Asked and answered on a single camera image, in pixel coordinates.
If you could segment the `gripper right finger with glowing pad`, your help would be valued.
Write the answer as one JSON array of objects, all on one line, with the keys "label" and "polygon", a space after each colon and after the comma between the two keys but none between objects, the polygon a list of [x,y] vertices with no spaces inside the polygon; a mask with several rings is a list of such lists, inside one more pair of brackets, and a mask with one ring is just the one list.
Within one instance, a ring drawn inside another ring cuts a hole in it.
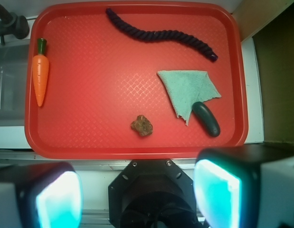
[{"label": "gripper right finger with glowing pad", "polygon": [[294,146],[204,149],[193,188],[212,228],[294,228]]}]

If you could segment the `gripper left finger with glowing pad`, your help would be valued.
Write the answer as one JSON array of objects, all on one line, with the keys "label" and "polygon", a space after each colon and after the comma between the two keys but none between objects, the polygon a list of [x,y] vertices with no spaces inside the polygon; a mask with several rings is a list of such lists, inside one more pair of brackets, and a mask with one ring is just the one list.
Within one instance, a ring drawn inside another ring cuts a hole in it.
[{"label": "gripper left finger with glowing pad", "polygon": [[77,228],[82,210],[82,183],[71,164],[0,168],[0,228]]}]

